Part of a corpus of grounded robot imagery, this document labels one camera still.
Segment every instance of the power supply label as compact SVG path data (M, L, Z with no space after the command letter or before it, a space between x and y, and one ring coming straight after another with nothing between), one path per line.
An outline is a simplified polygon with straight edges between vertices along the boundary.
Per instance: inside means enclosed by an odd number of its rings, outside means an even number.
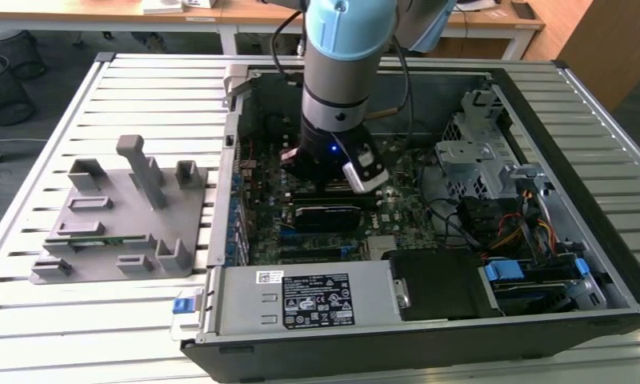
M289 330L355 324L349 274L285 277L282 286Z

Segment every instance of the green circuit board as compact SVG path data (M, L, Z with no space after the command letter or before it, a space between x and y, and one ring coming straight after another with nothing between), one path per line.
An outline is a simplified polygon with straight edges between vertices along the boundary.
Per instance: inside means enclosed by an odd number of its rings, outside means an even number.
M389 148L390 142L381 143ZM390 170L390 181L377 192L377 210L363 210L357 231L337 234L294 234L293 193L314 192L315 184L298 180L281 168L281 147L256 142L254 162L243 162L250 233L250 265L281 264L286 250L342 249L346 261L370 260L366 240L393 235L398 249L435 248L437 233L419 196L418 176L425 161L422 150L410 150Z

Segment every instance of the wooden desk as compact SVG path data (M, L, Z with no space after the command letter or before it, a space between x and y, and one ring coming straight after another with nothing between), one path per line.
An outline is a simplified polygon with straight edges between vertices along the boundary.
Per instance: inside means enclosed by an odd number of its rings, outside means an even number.
M224 54L238 54L240 32L273 33L293 11L256 0L220 0L216 8L186 8L182 14L142 14L142 0L4 0L0 28L23 30L108 30L150 32L218 32ZM454 14L443 33L449 38L505 38L511 40L503 59L521 59L539 20L522 20L505 4L482 12ZM287 30L302 32L302 20Z
M222 8L143 14L142 0L0 1L0 28L130 32L218 32Z
M223 35L226 52L236 52L235 35L238 33L271 34L293 14L287 8L263 4L256 0L226 0L222 8L219 31ZM443 37L509 39L511 42L503 59L519 60L525 55L534 33L543 27L542 20L518 18L510 0L503 0L502 5L491 10L467 12L467 15L455 13L449 21ZM302 32L302 18L294 21L286 32L289 34Z

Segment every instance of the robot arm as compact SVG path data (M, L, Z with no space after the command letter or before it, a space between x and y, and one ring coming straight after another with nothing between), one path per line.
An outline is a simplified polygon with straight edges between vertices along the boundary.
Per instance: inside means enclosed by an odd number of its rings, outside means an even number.
M267 0L306 10L307 45L302 143L283 154L299 178L347 177L357 193L389 180L387 165L363 122L385 46L411 50L439 41L457 0Z

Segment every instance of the screw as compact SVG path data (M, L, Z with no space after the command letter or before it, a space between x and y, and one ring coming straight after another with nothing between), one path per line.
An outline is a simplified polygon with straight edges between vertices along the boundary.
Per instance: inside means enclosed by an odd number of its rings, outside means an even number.
M409 306L409 302L406 301L406 297L402 294L397 295L397 303L398 303L399 308L406 308Z

